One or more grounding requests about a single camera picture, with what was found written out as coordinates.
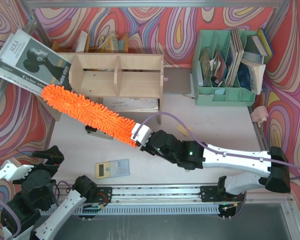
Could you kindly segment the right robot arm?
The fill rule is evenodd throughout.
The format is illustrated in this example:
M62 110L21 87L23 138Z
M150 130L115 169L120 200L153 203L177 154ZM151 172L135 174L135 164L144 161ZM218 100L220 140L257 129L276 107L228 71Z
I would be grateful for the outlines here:
M238 151L219 148L197 141L180 141L163 130L132 136L141 151L161 157L185 170L224 168L238 170L235 176L221 176L217 183L218 195L239 195L259 188L274 193L291 191L288 159L280 147L269 151Z

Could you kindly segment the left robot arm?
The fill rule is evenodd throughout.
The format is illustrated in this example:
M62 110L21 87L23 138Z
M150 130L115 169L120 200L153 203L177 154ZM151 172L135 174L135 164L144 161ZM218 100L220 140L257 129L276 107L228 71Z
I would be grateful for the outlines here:
M34 151L32 157L45 159L45 163L21 164L15 158L4 161L0 167L0 180L21 186L12 200L3 205L0 223L6 240L52 240L59 229L83 203L97 199L97 185L86 175L75 180L65 200L38 228L34 228L41 212L57 203L53 176L65 159L54 145L47 150Z

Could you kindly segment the white black stapler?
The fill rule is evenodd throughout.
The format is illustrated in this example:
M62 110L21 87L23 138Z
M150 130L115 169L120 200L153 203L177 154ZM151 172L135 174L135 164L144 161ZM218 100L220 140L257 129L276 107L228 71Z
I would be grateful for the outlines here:
M88 126L88 125L85 126L85 131L89 136L98 137L98 138L102 138L102 139L106 139L106 140L114 139L112 136L106 134L105 132L103 132L97 128Z

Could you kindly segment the orange chenille duster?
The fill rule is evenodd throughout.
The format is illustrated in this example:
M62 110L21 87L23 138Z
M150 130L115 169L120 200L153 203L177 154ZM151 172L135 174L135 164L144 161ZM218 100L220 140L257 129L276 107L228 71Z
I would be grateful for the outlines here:
M101 103L95 103L84 95L54 84L46 86L41 92L41 97L53 109L78 120L84 125L98 129L134 148L137 146L136 142L131 139L136 122L120 116Z

